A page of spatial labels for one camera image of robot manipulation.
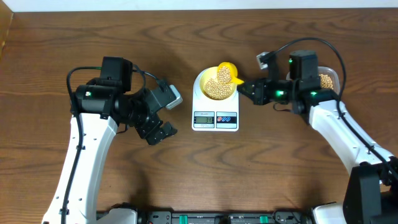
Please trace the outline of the yellow plastic measuring scoop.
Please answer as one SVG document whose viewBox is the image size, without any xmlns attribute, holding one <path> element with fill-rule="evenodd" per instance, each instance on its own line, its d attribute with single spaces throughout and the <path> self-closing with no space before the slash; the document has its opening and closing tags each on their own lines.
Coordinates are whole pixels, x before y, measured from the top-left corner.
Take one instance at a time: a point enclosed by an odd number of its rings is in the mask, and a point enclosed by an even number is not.
<svg viewBox="0 0 398 224">
<path fill-rule="evenodd" d="M 238 70 L 233 63 L 222 62 L 218 65 L 216 77 L 219 82 L 223 84 L 234 83 L 241 85 L 244 83 L 243 80 L 238 78 Z"/>
</svg>

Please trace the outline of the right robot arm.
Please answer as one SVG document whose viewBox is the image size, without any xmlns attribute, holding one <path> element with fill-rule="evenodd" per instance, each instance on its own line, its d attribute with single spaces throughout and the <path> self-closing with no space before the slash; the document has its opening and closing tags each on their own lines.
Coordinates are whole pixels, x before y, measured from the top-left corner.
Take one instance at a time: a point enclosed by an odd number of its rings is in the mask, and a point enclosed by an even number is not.
<svg viewBox="0 0 398 224">
<path fill-rule="evenodd" d="M 397 157 L 360 127 L 336 91 L 321 87 L 316 53 L 292 52 L 287 80 L 279 78 L 275 51 L 256 59 L 268 77 L 240 84 L 238 91 L 255 105 L 291 104 L 292 112 L 326 139 L 349 173 L 343 202 L 312 208 L 312 223 L 397 223 Z"/>
</svg>

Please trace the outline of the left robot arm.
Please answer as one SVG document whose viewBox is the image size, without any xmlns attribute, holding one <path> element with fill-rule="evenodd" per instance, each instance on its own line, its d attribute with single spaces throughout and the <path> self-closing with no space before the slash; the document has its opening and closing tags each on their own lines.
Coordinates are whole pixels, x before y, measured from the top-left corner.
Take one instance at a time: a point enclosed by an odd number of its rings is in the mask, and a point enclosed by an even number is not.
<svg viewBox="0 0 398 224">
<path fill-rule="evenodd" d="M 166 80 L 157 88 L 142 86 L 131 93 L 132 75 L 148 73 L 122 57 L 104 57 L 100 75 L 76 90 L 67 75 L 71 103 L 71 132 L 67 155 L 52 202 L 42 223 L 145 223 L 145 214 L 120 205 L 97 212 L 98 191 L 108 150 L 120 124 L 134 128 L 151 146 L 177 133 L 158 116 L 182 102 L 181 94 Z"/>
</svg>

